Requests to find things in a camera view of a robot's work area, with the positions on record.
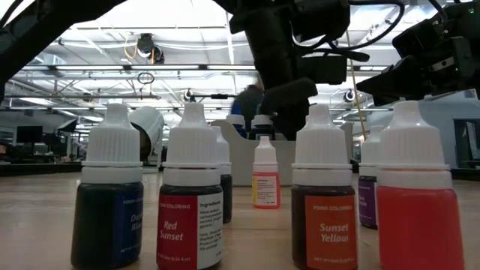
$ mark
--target computer monitor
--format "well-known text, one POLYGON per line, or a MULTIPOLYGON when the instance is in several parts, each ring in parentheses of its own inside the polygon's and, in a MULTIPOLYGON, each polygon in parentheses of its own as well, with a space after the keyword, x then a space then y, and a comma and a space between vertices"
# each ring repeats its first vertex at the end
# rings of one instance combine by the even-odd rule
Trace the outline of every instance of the computer monitor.
POLYGON ((17 143, 41 143, 44 127, 19 126, 16 128, 17 143))

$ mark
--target red liquid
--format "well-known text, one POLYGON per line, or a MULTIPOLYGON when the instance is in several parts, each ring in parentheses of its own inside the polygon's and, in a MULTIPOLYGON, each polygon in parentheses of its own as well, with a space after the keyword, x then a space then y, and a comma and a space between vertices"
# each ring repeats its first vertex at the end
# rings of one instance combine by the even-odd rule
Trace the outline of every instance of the red liquid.
POLYGON ((453 190, 378 187, 377 198, 382 269, 464 269, 453 190))

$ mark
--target orange label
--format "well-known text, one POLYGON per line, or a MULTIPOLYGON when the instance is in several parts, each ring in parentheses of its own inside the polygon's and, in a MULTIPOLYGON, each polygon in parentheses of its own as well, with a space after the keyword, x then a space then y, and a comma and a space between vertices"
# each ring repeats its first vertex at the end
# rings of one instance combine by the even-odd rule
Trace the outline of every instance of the orange label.
POLYGON ((357 269, 354 196, 306 196, 307 266, 357 269))

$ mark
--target desk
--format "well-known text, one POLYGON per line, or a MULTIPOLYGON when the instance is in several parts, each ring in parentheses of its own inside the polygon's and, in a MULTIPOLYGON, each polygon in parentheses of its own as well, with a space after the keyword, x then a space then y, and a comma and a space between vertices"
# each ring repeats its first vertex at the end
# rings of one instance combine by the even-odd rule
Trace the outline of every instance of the desk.
MULTIPOLYGON (((70 269, 71 234, 79 173, 0 178, 0 269, 70 269)), ((140 259, 124 269, 156 270, 161 177, 144 175, 140 259)), ((480 269, 480 182, 454 181, 459 197, 467 270, 480 269)), ((290 190, 279 210, 252 208, 251 189, 235 188, 233 221, 224 227, 220 269, 293 270, 290 190)), ((377 231, 359 227, 359 269, 380 270, 377 231)))

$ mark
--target ceiling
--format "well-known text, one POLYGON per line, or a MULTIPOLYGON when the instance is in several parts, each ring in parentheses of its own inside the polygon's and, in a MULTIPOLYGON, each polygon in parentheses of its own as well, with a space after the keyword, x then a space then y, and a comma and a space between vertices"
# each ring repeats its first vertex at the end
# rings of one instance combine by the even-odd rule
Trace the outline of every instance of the ceiling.
MULTIPOLYGON (((13 0, 0 1, 0 14, 13 0)), ((33 0, 25 1, 16 14, 33 0)), ((398 15, 394 6, 376 5, 352 7, 349 37, 351 44, 361 44, 389 26, 398 15)), ((407 6, 406 14, 395 30, 373 46, 362 52, 370 54, 368 63, 354 65, 386 66, 399 60, 392 47, 392 38, 403 30, 435 14, 427 1, 407 6)), ((43 56, 54 56, 55 60, 67 65, 147 65, 148 60, 135 55, 136 39, 141 33, 152 33, 155 43, 161 47, 167 65, 252 65, 253 58, 245 33, 230 34, 230 15, 211 0, 130 0, 113 8, 101 18, 73 25, 48 46, 43 56)), ((304 45, 313 44, 309 40, 304 45)), ((344 35, 340 45, 347 46, 344 35)), ((377 72, 358 73, 356 82, 367 79, 377 72)), ((48 77, 45 73, 22 71, 7 87, 7 95, 131 95, 131 99, 103 98, 82 100, 59 98, 50 100, 61 107, 103 107, 108 102, 122 102, 129 107, 153 106, 162 108, 182 107, 183 94, 190 89, 194 94, 208 95, 225 93, 235 95, 254 83, 251 71, 208 72, 155 71, 155 81, 143 87, 136 80, 136 73, 118 71, 65 71, 62 78, 48 77), (144 98, 152 93, 158 98, 144 98)), ((345 104, 343 95, 353 87, 350 76, 341 85, 317 85, 319 94, 310 102, 329 104, 331 107, 351 107, 345 104)), ((362 96, 367 107, 371 105, 368 95, 362 96)), ((25 101, 15 100, 15 106, 25 101)), ((206 98, 205 107, 229 107, 232 99, 211 100, 206 98)), ((31 106, 42 106, 31 103, 31 106)), ((91 115, 91 111, 74 111, 75 115, 91 115)), ((180 116, 164 111, 167 123, 174 125, 180 116)), ((228 110, 208 110, 207 119, 224 119, 228 110)))

